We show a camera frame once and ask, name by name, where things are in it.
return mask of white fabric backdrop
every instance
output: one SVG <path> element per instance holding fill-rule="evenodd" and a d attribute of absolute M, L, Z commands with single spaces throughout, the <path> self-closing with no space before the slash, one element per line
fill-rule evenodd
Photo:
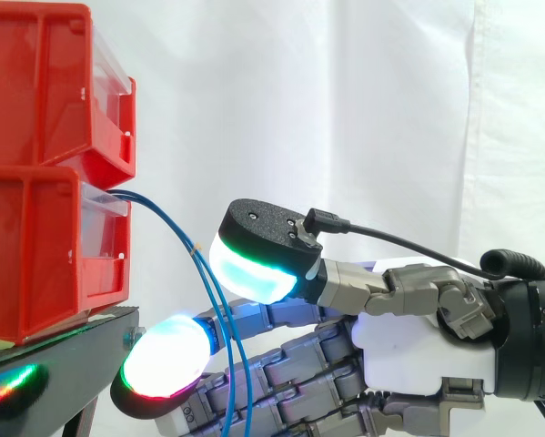
<path fill-rule="evenodd" d="M 473 262 L 495 247 L 545 260 L 545 1 L 480 1 L 476 19 L 474 0 L 86 3 L 137 81 L 126 185 L 204 248 L 229 201 L 252 197 L 329 208 Z M 326 248 L 408 254 L 350 236 Z M 208 308 L 188 255 L 137 207 L 132 252 L 128 303 L 142 324 Z M 211 368 L 225 365 L 217 356 Z M 532 405 L 487 404 L 461 435 L 545 435 Z M 109 435 L 158 434 L 105 391 L 92 436 Z"/>

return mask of red plastic drawer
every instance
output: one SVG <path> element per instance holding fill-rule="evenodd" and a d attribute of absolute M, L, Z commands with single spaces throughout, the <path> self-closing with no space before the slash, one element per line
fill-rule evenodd
<path fill-rule="evenodd" d="M 135 175 L 135 82 L 84 5 L 0 2 L 0 165 L 62 165 L 102 189 Z"/>
<path fill-rule="evenodd" d="M 0 167 L 0 340 L 127 299 L 129 234 L 129 204 L 71 168 Z"/>

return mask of blue cable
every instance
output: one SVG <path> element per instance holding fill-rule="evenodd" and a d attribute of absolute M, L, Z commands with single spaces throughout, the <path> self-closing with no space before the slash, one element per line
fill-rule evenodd
<path fill-rule="evenodd" d="M 151 202 L 150 200 L 135 195 L 136 193 L 133 193 L 133 195 L 130 194 L 118 194 L 118 191 L 127 193 L 127 191 L 123 190 L 114 190 L 116 193 L 117 198 L 121 198 L 123 200 L 129 200 L 135 203 L 138 203 L 139 205 L 143 205 L 149 209 L 151 209 L 153 212 L 155 212 L 160 218 L 162 218 L 166 224 L 177 234 L 179 239 L 181 239 L 181 242 L 187 249 L 189 253 L 193 250 L 193 243 L 191 239 L 187 236 L 187 234 L 181 229 L 160 207 L 158 207 L 155 203 Z M 191 256 L 191 259 L 195 263 L 197 267 L 197 271 L 199 273 L 199 276 L 201 277 L 204 286 L 206 287 L 207 295 L 209 297 L 209 300 L 211 301 L 211 305 L 214 307 L 214 310 L 216 311 L 217 319 L 219 320 L 219 324 L 222 327 L 222 333 L 224 336 L 224 342 L 226 344 L 227 349 L 227 360 L 230 365 L 230 369 L 233 368 L 234 365 L 234 356 L 233 351 L 231 348 L 231 339 L 229 335 L 229 331 L 227 330 L 227 325 L 224 320 L 224 316 L 222 315 L 221 311 L 219 310 L 219 306 L 217 305 L 216 298 L 214 297 L 213 291 L 211 290 L 211 287 L 209 285 L 209 281 L 207 280 L 206 274 L 203 271 L 203 268 L 200 264 L 199 259 L 194 255 Z M 222 430 L 222 436 L 227 437 L 229 434 L 229 428 L 231 427 L 231 422 L 233 419 L 234 414 L 234 408 L 233 405 L 236 402 L 236 375 L 234 373 L 230 374 L 230 390 L 228 392 L 228 407 L 226 408 L 226 421 L 224 424 L 224 428 Z"/>
<path fill-rule="evenodd" d="M 229 432 L 229 427 L 231 426 L 231 420 L 233 415 L 233 406 L 235 405 L 235 398 L 236 398 L 236 378 L 235 378 L 235 371 L 234 371 L 234 359 L 231 349 L 231 341 L 229 338 L 229 332 L 227 331 L 227 325 L 223 319 L 223 315 L 221 314 L 221 311 L 219 310 L 219 307 L 217 305 L 217 302 L 214 298 L 213 292 L 211 288 L 209 287 L 209 283 L 207 281 L 205 272 L 202 269 L 205 268 L 207 270 L 207 274 L 211 278 L 214 286 L 216 287 L 217 295 L 219 296 L 222 306 L 224 307 L 224 312 L 226 313 L 227 319 L 229 320 L 229 326 L 232 330 L 232 334 L 234 336 L 234 340 L 236 340 L 237 348 L 239 349 L 240 357 L 242 359 L 242 364 L 244 367 L 244 373 L 246 374 L 246 385 L 247 385 L 247 418 L 246 418 L 246 428 L 244 430 L 245 437 L 248 437 L 250 434 L 250 428 L 252 423 L 252 403 L 253 403 L 253 393 L 252 393 L 252 380 L 251 375 L 249 372 L 249 366 L 247 363 L 247 356 L 244 351 L 244 346 L 242 344 L 242 340 L 239 337 L 239 333 L 237 331 L 237 326 L 233 318 L 233 314 L 231 312 L 231 309 L 229 308 L 229 305 L 227 305 L 226 297 L 224 296 L 224 293 L 219 286 L 219 283 L 217 282 L 217 279 L 209 267 L 209 264 L 207 263 L 204 256 L 201 254 L 201 252 L 194 250 L 194 244 L 189 238 L 189 236 L 183 231 L 182 228 L 180 228 L 175 221 L 173 221 L 172 218 L 170 218 L 167 213 L 161 209 L 157 204 L 155 204 L 152 200 L 149 198 L 146 198 L 140 194 L 137 194 L 133 191 L 127 191 L 123 189 L 111 189 L 108 191 L 109 194 L 113 194 L 117 196 L 118 198 L 121 198 L 123 200 L 130 200 L 135 203 L 138 203 L 140 205 L 143 205 L 149 209 L 151 209 L 153 212 L 155 212 L 161 219 L 163 219 L 166 224 L 177 234 L 183 245 L 186 247 L 187 251 L 191 254 L 191 258 L 193 259 L 194 263 L 196 264 L 197 271 L 199 272 L 199 275 L 201 276 L 201 279 L 203 280 L 204 285 L 206 286 L 207 295 L 209 296 L 209 299 L 211 301 L 212 306 L 214 307 L 214 310 L 216 311 L 217 319 L 219 320 L 219 323 L 221 325 L 222 331 L 224 332 L 224 341 L 226 343 L 227 348 L 227 358 L 229 361 L 229 376 L 230 376 L 230 390 L 229 390 L 229 403 L 226 409 L 226 423 L 224 425 L 224 429 L 222 431 L 222 436 L 226 437 Z"/>

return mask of green light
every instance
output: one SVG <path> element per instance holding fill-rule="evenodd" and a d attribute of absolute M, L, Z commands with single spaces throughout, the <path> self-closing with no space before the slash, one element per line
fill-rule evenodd
<path fill-rule="evenodd" d="M 242 257 L 218 235 L 209 251 L 209 264 L 224 287 L 258 303 L 278 302 L 297 284 L 296 276 Z"/>
<path fill-rule="evenodd" d="M 30 364 L 19 369 L 0 373 L 0 401 L 6 399 L 16 389 L 23 386 L 25 382 L 37 371 L 36 364 Z"/>

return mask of led light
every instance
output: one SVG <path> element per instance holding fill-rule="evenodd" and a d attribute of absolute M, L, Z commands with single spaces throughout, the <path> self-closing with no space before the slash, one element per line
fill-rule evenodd
<path fill-rule="evenodd" d="M 136 342 L 121 376 L 142 396 L 169 398 L 201 376 L 210 351 L 203 328 L 189 317 L 176 315 L 148 330 Z"/>
<path fill-rule="evenodd" d="M 6 399 L 22 387 L 28 379 L 37 371 L 36 364 L 30 364 L 19 369 L 0 373 L 0 401 Z"/>
<path fill-rule="evenodd" d="M 238 255 L 218 235 L 209 251 L 209 264 L 224 287 L 258 303 L 283 299 L 297 283 L 296 276 Z"/>

